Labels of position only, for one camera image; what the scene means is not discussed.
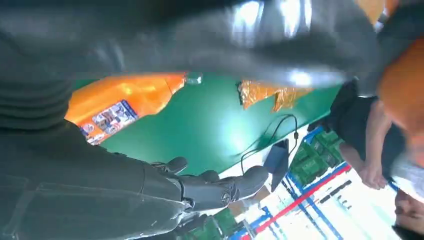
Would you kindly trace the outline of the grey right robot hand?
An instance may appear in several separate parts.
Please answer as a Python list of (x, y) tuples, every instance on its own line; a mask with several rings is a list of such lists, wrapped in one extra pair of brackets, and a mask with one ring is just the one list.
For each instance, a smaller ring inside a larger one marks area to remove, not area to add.
[(378, 57), (354, 0), (3, 0), (0, 237), (132, 240), (256, 193), (268, 174), (207, 182), (89, 144), (65, 119), (78, 80), (213, 72), (281, 85), (349, 81)]

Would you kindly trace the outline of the person's hand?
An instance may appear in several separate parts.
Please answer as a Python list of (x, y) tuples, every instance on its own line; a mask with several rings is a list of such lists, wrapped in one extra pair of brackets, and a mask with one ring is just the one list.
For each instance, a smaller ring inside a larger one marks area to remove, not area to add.
[(365, 163), (358, 172), (362, 183), (374, 190), (384, 189), (388, 181), (383, 176), (382, 165), (380, 163)]

